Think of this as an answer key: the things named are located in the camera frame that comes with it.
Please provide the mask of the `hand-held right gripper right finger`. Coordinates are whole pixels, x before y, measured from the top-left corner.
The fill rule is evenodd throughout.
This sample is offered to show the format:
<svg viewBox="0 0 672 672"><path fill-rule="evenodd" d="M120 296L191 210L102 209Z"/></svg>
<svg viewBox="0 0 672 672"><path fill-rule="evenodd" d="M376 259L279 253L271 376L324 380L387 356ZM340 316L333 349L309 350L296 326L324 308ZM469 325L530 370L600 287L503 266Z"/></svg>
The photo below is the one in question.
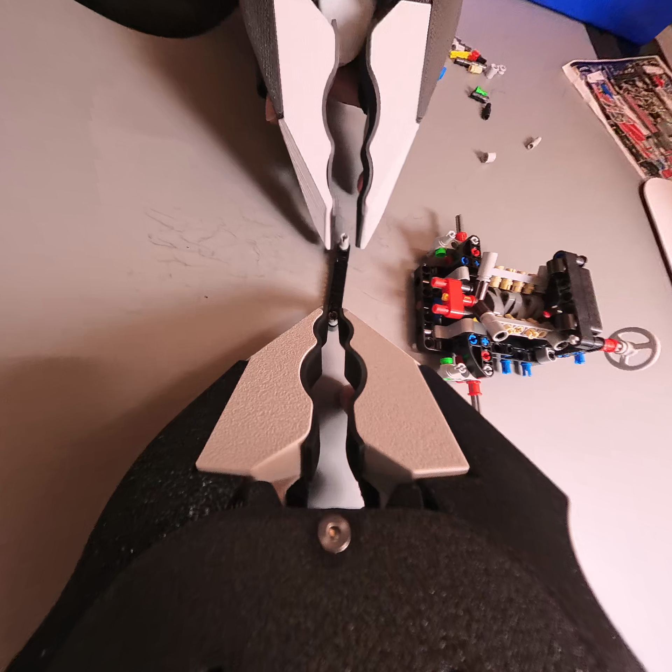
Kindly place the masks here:
<svg viewBox="0 0 672 672"><path fill-rule="evenodd" d="M339 315L346 402L346 453L365 506L385 506L395 489L469 470L420 365L350 310Z"/></svg>

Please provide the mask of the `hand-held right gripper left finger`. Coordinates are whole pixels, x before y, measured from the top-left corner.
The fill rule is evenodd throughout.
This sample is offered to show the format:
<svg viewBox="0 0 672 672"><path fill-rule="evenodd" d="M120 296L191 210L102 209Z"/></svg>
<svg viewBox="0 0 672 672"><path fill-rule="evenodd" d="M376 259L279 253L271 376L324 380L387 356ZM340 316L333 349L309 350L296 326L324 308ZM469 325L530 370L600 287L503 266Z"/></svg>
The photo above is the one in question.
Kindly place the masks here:
<svg viewBox="0 0 672 672"><path fill-rule="evenodd" d="M324 319L316 308L249 357L197 458L200 472L268 483L283 505L312 478L319 430L310 391L322 374Z"/></svg>

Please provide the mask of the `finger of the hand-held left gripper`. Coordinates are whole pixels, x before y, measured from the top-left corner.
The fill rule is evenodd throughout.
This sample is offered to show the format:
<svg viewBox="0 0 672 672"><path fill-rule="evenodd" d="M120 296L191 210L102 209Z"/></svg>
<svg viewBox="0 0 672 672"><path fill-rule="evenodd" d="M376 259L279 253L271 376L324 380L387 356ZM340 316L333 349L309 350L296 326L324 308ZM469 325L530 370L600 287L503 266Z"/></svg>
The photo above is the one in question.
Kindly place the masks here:
<svg viewBox="0 0 672 672"><path fill-rule="evenodd" d="M312 1L274 1L282 112L279 125L313 225L332 248L331 166L334 141L326 122L337 70L337 22Z"/></svg>
<svg viewBox="0 0 672 672"><path fill-rule="evenodd" d="M363 84L368 104L362 146L363 186L357 204L357 247L381 222L415 140L432 6L399 1L367 38Z"/></svg>

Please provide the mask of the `black lego beam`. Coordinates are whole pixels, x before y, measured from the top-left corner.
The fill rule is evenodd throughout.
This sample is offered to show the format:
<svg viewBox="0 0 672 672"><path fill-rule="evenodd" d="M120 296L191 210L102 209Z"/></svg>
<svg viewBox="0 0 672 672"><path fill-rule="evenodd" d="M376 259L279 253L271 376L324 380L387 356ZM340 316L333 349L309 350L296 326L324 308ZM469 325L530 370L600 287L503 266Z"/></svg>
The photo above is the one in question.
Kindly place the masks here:
<svg viewBox="0 0 672 672"><path fill-rule="evenodd" d="M348 251L340 251L337 242L329 252L329 273L324 296L324 315L326 316L327 324L328 315L331 311L337 311L339 317L342 314L350 248Z"/></svg>

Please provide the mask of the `lego car chassis assembly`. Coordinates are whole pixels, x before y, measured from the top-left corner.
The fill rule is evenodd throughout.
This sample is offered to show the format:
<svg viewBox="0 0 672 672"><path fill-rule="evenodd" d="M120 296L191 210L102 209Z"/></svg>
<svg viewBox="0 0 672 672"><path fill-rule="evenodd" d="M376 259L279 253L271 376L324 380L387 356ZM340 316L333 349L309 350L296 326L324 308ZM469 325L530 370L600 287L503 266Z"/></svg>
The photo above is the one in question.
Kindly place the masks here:
<svg viewBox="0 0 672 672"><path fill-rule="evenodd" d="M412 277L415 349L439 359L446 382L466 384L477 411L481 382L496 374L529 378L535 367L561 359L584 365L593 353L637 372L660 357L660 340L648 330L602 335L585 256L560 250L536 272L500 265L460 214Z"/></svg>

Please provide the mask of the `person's left forearm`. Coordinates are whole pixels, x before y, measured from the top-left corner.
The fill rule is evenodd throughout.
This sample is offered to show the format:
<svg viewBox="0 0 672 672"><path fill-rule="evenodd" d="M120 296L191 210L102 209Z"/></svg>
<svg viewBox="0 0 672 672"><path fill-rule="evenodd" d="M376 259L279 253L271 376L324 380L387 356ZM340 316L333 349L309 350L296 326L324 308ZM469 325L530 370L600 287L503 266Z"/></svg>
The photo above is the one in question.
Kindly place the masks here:
<svg viewBox="0 0 672 672"><path fill-rule="evenodd" d="M162 38L185 39L218 27L238 1L80 1L126 28Z"/></svg>

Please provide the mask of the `pile of small lego pieces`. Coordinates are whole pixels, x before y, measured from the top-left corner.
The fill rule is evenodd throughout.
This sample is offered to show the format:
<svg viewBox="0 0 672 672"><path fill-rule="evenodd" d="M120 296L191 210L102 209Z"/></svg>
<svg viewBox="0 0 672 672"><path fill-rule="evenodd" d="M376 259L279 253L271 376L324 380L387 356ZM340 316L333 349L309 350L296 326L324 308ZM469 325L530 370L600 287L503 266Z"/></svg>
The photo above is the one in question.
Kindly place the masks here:
<svg viewBox="0 0 672 672"><path fill-rule="evenodd" d="M458 37L453 38L451 41L446 63L459 66L472 78L482 77L488 81L495 77L503 76L507 72L507 67L504 64L488 61L479 50L468 46ZM479 83L468 85L466 92L468 98L480 106L481 119L488 121L492 114L490 93Z"/></svg>

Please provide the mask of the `person's left hand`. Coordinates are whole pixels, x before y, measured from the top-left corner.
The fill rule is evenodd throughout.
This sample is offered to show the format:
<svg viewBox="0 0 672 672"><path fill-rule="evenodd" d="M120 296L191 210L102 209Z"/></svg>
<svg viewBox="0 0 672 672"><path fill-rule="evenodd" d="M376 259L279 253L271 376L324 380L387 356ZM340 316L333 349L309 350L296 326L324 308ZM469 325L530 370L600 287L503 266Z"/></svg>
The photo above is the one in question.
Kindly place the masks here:
<svg viewBox="0 0 672 672"><path fill-rule="evenodd" d="M327 95L328 100L357 107L366 114L368 105L359 75L360 67L357 61L339 66Z"/></svg>

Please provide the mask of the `blue plastic bin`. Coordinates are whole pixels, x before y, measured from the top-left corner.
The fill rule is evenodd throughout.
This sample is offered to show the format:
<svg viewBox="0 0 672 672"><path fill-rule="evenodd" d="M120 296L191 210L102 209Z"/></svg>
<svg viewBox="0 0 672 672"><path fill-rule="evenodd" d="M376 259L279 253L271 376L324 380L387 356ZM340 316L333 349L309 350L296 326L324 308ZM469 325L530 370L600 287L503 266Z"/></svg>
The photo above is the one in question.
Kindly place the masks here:
<svg viewBox="0 0 672 672"><path fill-rule="evenodd" d="M671 25L671 1L534 1L577 21L644 45Z"/></svg>

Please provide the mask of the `holographic sticker sheet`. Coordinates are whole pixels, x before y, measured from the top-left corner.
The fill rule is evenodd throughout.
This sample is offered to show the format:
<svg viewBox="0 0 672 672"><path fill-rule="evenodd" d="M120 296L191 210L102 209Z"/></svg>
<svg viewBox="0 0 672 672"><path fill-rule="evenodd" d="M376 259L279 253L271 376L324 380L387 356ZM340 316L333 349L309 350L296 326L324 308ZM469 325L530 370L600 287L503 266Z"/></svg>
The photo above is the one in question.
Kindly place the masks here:
<svg viewBox="0 0 672 672"><path fill-rule="evenodd" d="M567 79L643 180L671 179L671 70L658 55L574 60Z"/></svg>

